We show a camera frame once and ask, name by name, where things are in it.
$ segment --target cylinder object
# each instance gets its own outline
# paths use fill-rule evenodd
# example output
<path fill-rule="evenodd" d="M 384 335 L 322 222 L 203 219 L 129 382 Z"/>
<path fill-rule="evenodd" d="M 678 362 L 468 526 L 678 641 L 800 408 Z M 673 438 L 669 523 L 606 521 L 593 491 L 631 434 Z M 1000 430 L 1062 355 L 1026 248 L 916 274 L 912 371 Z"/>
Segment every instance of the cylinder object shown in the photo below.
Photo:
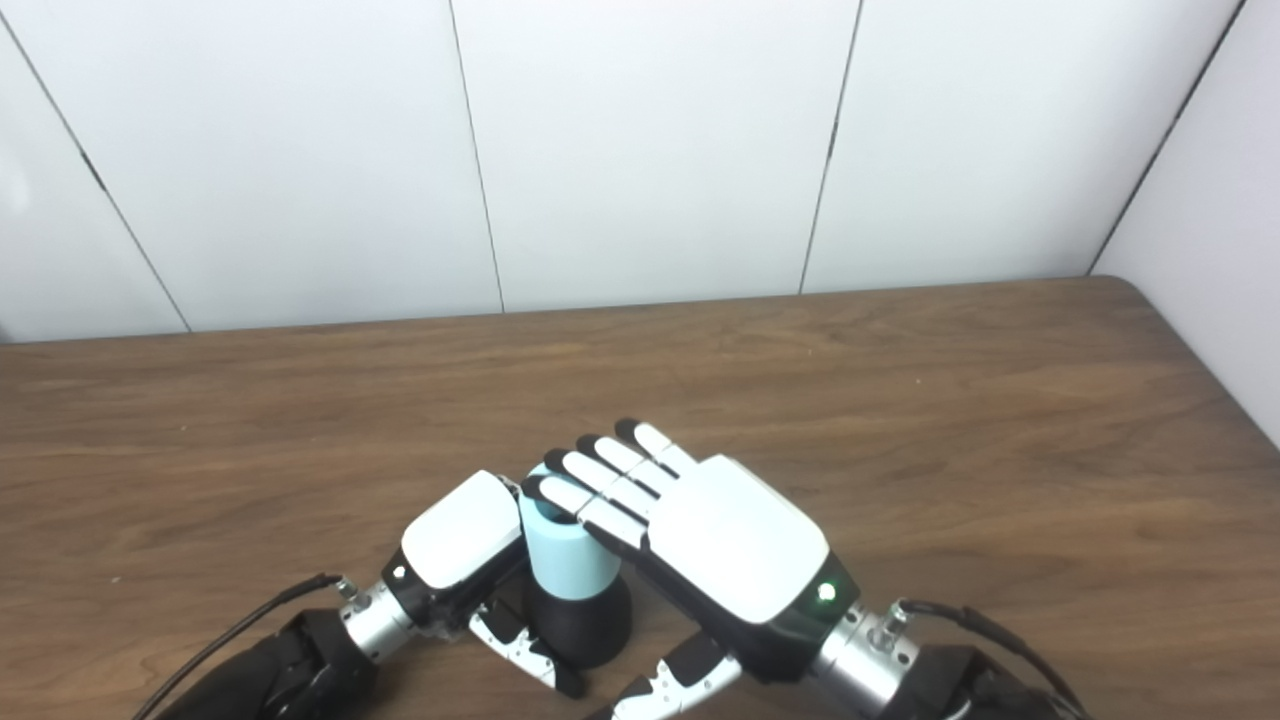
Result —
<path fill-rule="evenodd" d="M 552 473 L 539 465 L 534 474 Z M 573 669 L 613 660 L 631 638 L 622 560 L 545 502 L 521 496 L 520 519 L 534 579 L 524 597 L 530 628 Z"/>

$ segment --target black cable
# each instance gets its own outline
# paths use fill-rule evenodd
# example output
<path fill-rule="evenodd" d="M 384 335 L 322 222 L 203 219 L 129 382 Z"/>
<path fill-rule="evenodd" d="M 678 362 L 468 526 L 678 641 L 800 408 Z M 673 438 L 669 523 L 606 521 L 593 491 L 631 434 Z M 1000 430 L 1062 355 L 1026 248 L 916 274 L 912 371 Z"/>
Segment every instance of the black cable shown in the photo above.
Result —
<path fill-rule="evenodd" d="M 276 607 L 287 602 L 292 602 L 307 593 L 333 585 L 340 579 L 342 575 L 320 574 L 316 575 L 315 578 L 302 580 L 301 583 L 282 591 L 279 594 L 266 601 L 261 607 L 246 615 L 243 620 L 232 625 L 229 630 L 227 630 L 221 635 L 218 635 L 218 639 L 209 643 L 209 646 L 205 647 L 205 650 L 197 652 L 195 656 L 192 656 L 191 660 L 183 664 L 183 666 L 179 667 L 177 673 L 174 673 L 168 680 L 164 682 L 163 685 L 160 685 L 160 689 L 152 693 L 151 697 L 148 697 L 147 701 L 142 703 L 142 708 L 138 710 L 138 712 L 133 716 L 133 720 L 142 720 L 143 717 L 150 715 L 151 711 L 154 711 L 156 706 L 160 705 L 160 701 L 168 697 L 168 694 L 173 692 L 173 688 L 175 688 L 178 683 L 180 683 L 187 675 L 189 675 L 192 670 L 198 667 L 200 664 L 204 662 L 205 660 L 209 660 L 209 656 L 221 650 L 224 644 L 232 642 L 236 638 L 236 635 L 248 629 L 250 625 L 261 620 L 268 612 L 275 610 Z"/>
<path fill-rule="evenodd" d="M 1088 714 L 1084 712 L 1084 706 L 1080 703 L 1080 698 L 1076 697 L 1075 691 L 1073 691 L 1071 685 L 1066 683 L 1066 679 L 1059 675 L 1057 670 L 1055 670 L 1047 660 L 1041 657 L 1038 652 L 1032 650 L 1030 646 L 1027 644 L 1027 641 L 1018 637 L 1009 628 L 1005 628 L 973 607 L 952 607 L 950 605 L 942 605 L 941 602 L 928 602 L 923 600 L 901 600 L 899 601 L 899 607 L 911 615 L 932 615 L 934 618 L 951 620 L 965 630 L 980 635 L 1021 657 L 1041 675 L 1043 675 L 1046 680 L 1048 680 L 1053 692 L 1073 706 L 1073 711 L 1076 711 L 1076 714 L 1082 717 L 1088 717 Z"/>

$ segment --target silver cylindrical joint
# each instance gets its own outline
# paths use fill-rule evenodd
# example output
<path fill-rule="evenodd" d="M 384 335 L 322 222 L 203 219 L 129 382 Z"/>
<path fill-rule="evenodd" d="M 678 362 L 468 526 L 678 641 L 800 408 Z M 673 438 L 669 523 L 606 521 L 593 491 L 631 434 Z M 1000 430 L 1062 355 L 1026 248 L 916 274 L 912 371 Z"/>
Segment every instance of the silver cylindrical joint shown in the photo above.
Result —
<path fill-rule="evenodd" d="M 854 605 L 809 665 L 813 680 L 860 717 L 876 717 L 884 710 L 919 653 L 915 643 L 901 635 L 886 644 L 878 634 L 881 626 L 879 615 Z"/>
<path fill-rule="evenodd" d="M 387 660 L 413 637 L 413 623 L 387 583 L 379 580 L 339 612 L 347 634 L 374 662 Z"/>

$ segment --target white robotic hand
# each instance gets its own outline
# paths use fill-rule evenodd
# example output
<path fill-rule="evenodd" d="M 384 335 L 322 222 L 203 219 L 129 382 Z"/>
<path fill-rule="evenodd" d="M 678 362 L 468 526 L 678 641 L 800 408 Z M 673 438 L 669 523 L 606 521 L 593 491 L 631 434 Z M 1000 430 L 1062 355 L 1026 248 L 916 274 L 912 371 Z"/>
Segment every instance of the white robotic hand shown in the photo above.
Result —
<path fill-rule="evenodd" d="M 723 689 L 742 670 L 764 683 L 813 676 L 874 716 L 916 648 L 865 612 L 822 530 L 723 455 L 695 461 L 657 428 L 621 420 L 613 438 L 556 450 L 525 493 L 572 515 L 631 560 L 703 632 L 593 717 L 658 720 Z"/>
<path fill-rule="evenodd" d="M 481 470 L 410 523 L 380 582 L 352 592 L 342 610 L 347 633 L 366 657 L 380 664 L 413 635 L 452 637 L 467 628 L 543 684 L 581 697 L 581 679 L 511 607 L 492 598 L 529 562 L 518 492 Z"/>

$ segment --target black and white finger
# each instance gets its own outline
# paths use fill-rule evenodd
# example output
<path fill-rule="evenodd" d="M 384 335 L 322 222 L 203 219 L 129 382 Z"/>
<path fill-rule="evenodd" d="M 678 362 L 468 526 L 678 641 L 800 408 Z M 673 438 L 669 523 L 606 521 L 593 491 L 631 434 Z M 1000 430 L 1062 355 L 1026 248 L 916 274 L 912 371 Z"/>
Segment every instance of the black and white finger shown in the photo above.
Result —
<path fill-rule="evenodd" d="M 500 600 L 481 605 L 468 628 L 489 650 L 530 676 L 571 698 L 586 692 L 582 678 L 559 660 L 545 642 L 530 634 L 526 623 Z"/>
<path fill-rule="evenodd" d="M 577 450 L 609 464 L 620 474 L 631 478 L 658 497 L 671 492 L 675 487 L 676 479 L 666 468 L 614 438 L 582 436 L 577 438 Z"/>
<path fill-rule="evenodd" d="M 664 720 L 727 688 L 742 666 L 699 632 L 658 661 L 653 678 L 636 678 L 588 720 Z"/>
<path fill-rule="evenodd" d="M 580 523 L 596 539 L 614 551 L 639 551 L 648 525 L 618 509 L 599 493 L 561 475 L 530 475 L 521 491 L 534 500 L 547 502 Z"/>
<path fill-rule="evenodd" d="M 658 498 L 595 457 L 576 450 L 553 450 L 544 459 L 553 473 L 568 475 L 604 500 L 648 523 Z"/>
<path fill-rule="evenodd" d="M 682 447 L 671 442 L 671 438 L 649 423 L 623 418 L 613 425 L 613 432 L 620 438 L 644 450 L 654 462 L 667 468 L 677 478 L 692 473 L 694 468 L 698 466 L 698 462 Z"/>

